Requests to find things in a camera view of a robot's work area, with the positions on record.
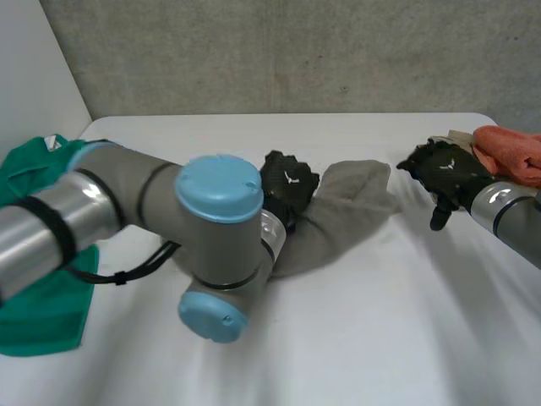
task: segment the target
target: orange cloth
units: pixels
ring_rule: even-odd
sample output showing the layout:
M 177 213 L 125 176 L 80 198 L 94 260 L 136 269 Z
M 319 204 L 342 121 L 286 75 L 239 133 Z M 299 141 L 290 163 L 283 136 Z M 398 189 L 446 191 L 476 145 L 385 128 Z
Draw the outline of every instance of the orange cloth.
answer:
M 541 188 L 541 134 L 526 134 L 495 125 L 473 132 L 473 152 L 493 175 Z

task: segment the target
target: white table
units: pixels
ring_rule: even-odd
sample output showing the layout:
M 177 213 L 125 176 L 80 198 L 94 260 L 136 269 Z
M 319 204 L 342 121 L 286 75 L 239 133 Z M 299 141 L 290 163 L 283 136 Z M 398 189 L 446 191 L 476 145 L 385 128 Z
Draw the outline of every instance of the white table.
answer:
M 234 344 L 180 322 L 189 279 L 171 262 L 127 286 L 97 287 L 81 348 L 0 357 L 0 404 L 539 405 L 541 272 L 464 212 L 431 232 L 427 195 L 394 169 L 431 135 L 490 123 L 469 113 L 97 120 L 87 140 L 179 163 L 226 152 L 259 166 L 271 149 L 320 173 L 341 160 L 389 162 L 402 213 L 331 266 L 272 283 Z M 136 266 L 157 245 L 128 228 L 100 243 L 100 273 Z

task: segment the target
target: green cloth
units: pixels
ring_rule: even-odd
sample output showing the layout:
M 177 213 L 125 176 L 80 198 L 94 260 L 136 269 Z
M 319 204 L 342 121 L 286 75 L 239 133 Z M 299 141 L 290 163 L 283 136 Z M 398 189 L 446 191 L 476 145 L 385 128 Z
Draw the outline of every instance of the green cloth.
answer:
M 49 151 L 43 138 L 11 150 L 0 167 L 0 206 L 52 186 L 70 158 L 86 143 L 66 141 Z M 95 246 L 81 251 L 72 266 L 96 273 Z M 52 354 L 80 345 L 94 285 L 58 270 L 20 292 L 0 308 L 0 354 L 29 357 Z

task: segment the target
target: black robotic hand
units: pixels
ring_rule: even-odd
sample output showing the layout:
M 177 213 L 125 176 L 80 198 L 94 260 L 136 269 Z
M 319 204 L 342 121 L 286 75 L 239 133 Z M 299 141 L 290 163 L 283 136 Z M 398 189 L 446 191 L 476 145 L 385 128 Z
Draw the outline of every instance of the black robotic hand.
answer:
M 320 176 L 293 155 L 271 151 L 260 170 L 265 200 L 263 208 L 277 216 L 291 231 L 306 210 L 318 187 Z
M 428 192 L 437 196 L 430 220 L 434 231 L 440 231 L 460 206 L 470 211 L 477 193 L 495 181 L 474 156 L 444 141 L 429 140 L 396 167 L 408 171 Z

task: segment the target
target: gray wall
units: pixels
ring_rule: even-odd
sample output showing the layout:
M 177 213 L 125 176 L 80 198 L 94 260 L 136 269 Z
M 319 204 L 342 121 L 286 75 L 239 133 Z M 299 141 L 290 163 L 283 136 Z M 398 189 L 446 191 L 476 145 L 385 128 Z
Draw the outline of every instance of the gray wall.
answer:
M 481 112 L 541 132 L 539 0 L 41 0 L 94 118 Z

